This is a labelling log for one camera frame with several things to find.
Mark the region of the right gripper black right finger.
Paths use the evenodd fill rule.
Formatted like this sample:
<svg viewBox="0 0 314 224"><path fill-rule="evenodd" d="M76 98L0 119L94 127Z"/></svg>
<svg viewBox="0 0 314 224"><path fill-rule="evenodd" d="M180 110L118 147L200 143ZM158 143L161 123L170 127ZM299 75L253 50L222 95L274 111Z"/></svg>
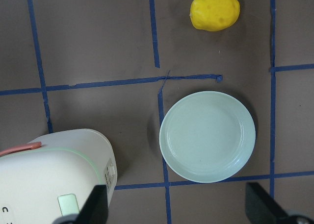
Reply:
<svg viewBox="0 0 314 224"><path fill-rule="evenodd" d="M257 182L245 187L245 214L252 224L312 224L313 219L288 214Z"/></svg>

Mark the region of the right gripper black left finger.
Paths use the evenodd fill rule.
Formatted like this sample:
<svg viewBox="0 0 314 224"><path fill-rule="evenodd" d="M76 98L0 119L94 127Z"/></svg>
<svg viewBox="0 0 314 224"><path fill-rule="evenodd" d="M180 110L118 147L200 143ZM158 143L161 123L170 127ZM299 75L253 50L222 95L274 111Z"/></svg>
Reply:
<svg viewBox="0 0 314 224"><path fill-rule="evenodd" d="M105 224L107 220L107 187L96 185L78 214L59 217L53 224Z"/></svg>

